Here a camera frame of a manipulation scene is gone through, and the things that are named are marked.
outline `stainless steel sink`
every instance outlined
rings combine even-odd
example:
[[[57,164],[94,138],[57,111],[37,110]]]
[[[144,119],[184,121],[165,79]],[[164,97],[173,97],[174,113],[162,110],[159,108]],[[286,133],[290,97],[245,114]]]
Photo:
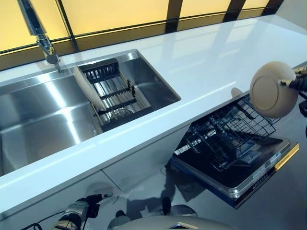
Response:
[[[142,106],[129,108],[129,119],[111,119],[114,125],[107,129],[102,128],[102,116],[77,84],[72,67],[63,73],[26,76],[0,84],[0,175],[180,100],[137,50],[76,64],[82,69],[110,58],[118,61],[124,80],[133,85]],[[148,107],[150,111],[134,115]]]

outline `cabinet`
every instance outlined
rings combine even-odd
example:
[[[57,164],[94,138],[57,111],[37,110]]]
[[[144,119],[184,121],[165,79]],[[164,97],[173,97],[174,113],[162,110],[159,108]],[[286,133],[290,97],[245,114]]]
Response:
[[[189,126],[132,153],[106,167],[103,171],[122,190],[129,190],[154,170],[167,164]]]
[[[57,193],[32,204],[31,206],[9,216],[1,216],[0,229],[1,230],[19,230],[32,223],[53,215],[54,213],[65,210],[68,205],[74,203],[76,200],[92,194],[106,194],[113,193],[113,196],[119,193],[116,186],[110,179],[101,171],[98,172],[58,191]],[[51,229],[52,225],[56,223],[60,215],[48,218],[40,223],[43,229]]]

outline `faucet spout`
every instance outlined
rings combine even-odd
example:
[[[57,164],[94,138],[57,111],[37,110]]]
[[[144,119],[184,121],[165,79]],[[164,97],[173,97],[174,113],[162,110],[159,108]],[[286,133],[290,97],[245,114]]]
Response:
[[[36,43],[42,48],[46,61],[55,65],[56,69],[61,72],[58,54],[46,35],[46,30],[36,14],[31,2],[29,0],[18,0],[18,3],[23,13],[29,33],[30,35],[36,36]]]

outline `wire dish rack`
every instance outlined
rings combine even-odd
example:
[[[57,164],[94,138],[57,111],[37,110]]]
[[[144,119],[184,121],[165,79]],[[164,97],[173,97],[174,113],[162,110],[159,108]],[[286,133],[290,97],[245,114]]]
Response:
[[[265,144],[276,131],[273,125],[278,120],[261,116],[246,95],[192,123],[175,154],[188,149],[197,154],[210,154],[211,165],[222,171],[256,144]]]
[[[103,131],[154,111],[145,97],[119,71],[115,58],[79,67],[106,107],[105,111],[99,111],[93,106]]]

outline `dishwasher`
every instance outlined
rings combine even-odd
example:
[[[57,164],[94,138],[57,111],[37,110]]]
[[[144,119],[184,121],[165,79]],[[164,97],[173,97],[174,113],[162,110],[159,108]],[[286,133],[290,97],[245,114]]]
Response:
[[[169,163],[239,208],[297,151],[243,93],[193,122]]]

